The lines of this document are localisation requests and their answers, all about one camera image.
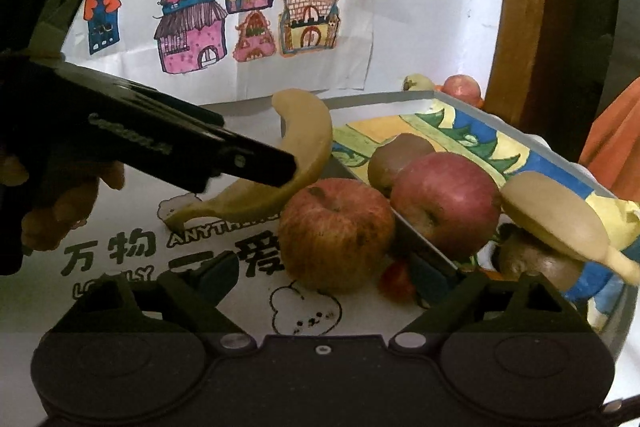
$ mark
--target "kiwi fruit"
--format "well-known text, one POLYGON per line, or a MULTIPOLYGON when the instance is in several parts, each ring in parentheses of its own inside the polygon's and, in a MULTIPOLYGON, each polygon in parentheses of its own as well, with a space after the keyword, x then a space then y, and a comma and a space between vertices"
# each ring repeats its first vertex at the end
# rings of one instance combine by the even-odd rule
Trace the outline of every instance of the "kiwi fruit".
POLYGON ((374 151, 367 166, 369 184, 390 197, 398 172, 412 160, 432 152, 435 149, 426 138, 411 133, 399 134, 374 151))
POLYGON ((511 232, 500 245, 495 268, 507 280, 518 280, 527 270, 542 273, 559 291, 566 292, 582 273, 584 262, 548 247, 523 229, 511 232))

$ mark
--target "pink house drawing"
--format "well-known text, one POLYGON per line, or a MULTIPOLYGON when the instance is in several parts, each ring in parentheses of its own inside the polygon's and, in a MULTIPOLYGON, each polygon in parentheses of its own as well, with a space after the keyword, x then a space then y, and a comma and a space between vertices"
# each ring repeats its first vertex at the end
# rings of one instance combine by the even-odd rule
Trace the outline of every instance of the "pink house drawing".
POLYGON ((260 11, 249 13, 241 25, 238 44, 234 49, 234 58, 238 62, 248 62, 256 58, 270 57, 276 52, 273 34, 269 29, 269 21, 260 11))
POLYGON ((189 73, 226 56, 225 9, 216 0, 160 0, 154 39, 165 73, 189 73))

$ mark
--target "banana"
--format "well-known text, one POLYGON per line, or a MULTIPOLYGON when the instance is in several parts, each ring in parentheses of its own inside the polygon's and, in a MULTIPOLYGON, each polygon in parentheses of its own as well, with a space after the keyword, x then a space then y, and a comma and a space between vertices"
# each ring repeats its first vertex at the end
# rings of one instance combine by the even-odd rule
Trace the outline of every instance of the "banana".
POLYGON ((219 217, 231 223, 266 219, 281 211, 301 188, 318 180, 329 161, 333 127, 329 109, 316 95, 302 89, 285 89, 271 97, 271 106, 284 118, 285 136, 279 149, 296 158, 298 169, 282 187, 237 180, 216 197, 191 203, 167 218, 169 229, 183 230, 196 217, 219 217))

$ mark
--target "human hand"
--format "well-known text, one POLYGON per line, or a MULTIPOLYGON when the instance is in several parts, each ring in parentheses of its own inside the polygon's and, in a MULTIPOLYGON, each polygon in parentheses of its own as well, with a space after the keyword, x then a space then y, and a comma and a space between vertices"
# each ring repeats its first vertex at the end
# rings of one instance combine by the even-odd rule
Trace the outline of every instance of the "human hand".
MULTIPOLYGON (((108 187, 124 187, 124 166, 119 162, 69 165, 81 184, 64 192, 50 208, 35 208, 22 219, 21 240, 38 251, 55 250, 78 221, 89 217, 98 197, 100 180, 108 187)), ((0 144, 0 185, 16 187, 29 178, 16 156, 7 155, 0 144)))

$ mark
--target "red apple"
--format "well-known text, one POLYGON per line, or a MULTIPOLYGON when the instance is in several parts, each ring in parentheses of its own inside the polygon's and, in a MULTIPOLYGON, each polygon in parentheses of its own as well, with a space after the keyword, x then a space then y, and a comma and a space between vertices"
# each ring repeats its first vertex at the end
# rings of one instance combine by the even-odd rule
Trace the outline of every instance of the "red apple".
POLYGON ((491 239, 500 191, 468 158, 435 152, 415 159, 396 178, 391 206, 452 261, 464 262, 491 239))
POLYGON ((394 261, 380 277, 378 290, 390 301, 405 304, 414 302, 416 291, 409 276, 409 261, 394 261))
POLYGON ((375 188, 343 178, 297 192, 280 214, 280 257, 292 279, 311 289, 353 291, 375 277, 396 220, 375 188))
POLYGON ((454 74, 444 81, 441 92, 453 96, 461 102, 479 107, 482 102, 480 86, 472 76, 468 74, 454 74))

